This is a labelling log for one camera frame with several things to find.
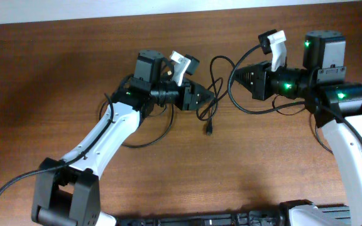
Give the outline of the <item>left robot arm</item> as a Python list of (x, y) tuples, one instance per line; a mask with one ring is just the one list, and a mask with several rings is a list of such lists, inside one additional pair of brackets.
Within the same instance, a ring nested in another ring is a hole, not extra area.
[(184, 77), (198, 66), (198, 59), (176, 51), (166, 58), (154, 50), (141, 50), (134, 73), (108, 97), (106, 112), (91, 132), (60, 160), (47, 158), (41, 163), (32, 221), (40, 225), (115, 225), (116, 218), (101, 210), (99, 181), (106, 166), (155, 105), (193, 111), (214, 98), (211, 91)]

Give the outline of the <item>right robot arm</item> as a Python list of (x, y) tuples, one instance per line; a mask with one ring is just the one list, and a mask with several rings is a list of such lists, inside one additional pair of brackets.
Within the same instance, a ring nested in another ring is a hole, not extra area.
[(283, 31), (270, 30), (258, 39), (258, 48), (272, 59), (237, 63), (228, 85), (240, 83), (256, 100), (286, 97), (289, 106), (301, 105), (314, 116), (337, 162), (350, 223), (362, 225), (362, 84), (345, 80), (345, 37), (331, 30), (308, 32), (302, 68), (288, 67)]

